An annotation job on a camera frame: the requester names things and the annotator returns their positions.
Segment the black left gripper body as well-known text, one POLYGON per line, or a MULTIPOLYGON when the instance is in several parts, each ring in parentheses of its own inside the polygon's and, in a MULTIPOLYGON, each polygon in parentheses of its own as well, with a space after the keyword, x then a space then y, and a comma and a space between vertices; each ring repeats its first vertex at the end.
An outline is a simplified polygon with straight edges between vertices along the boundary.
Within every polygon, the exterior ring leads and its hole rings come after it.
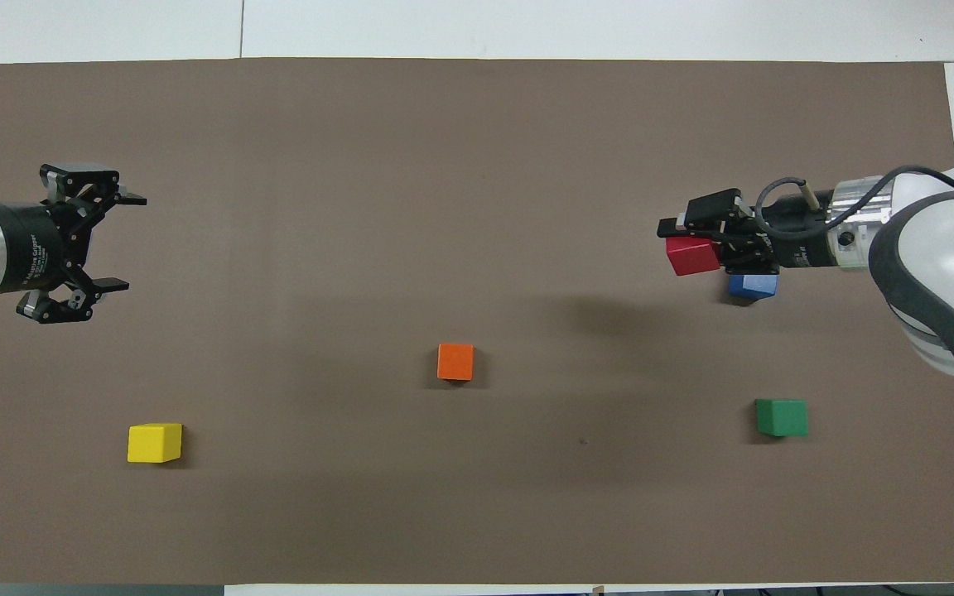
POLYGON ((65 242, 48 207, 0 203, 0 230, 0 294, 52 291, 65 283, 65 242))

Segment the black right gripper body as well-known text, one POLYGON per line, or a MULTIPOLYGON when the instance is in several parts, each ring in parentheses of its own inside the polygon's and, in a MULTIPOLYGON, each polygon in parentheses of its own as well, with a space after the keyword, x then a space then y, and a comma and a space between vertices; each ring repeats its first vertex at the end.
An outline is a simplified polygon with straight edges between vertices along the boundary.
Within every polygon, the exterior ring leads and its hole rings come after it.
MULTIPOLYGON (((805 233, 821 228, 826 220, 826 211, 813 212, 807 201, 799 194, 788 194, 764 206, 764 218, 773 228, 787 233, 805 233)), ((746 230, 756 240, 765 240, 773 246, 780 268, 836 267, 837 261, 825 233, 802 240, 783 240, 769 237, 756 227, 756 220, 746 222, 746 230)))

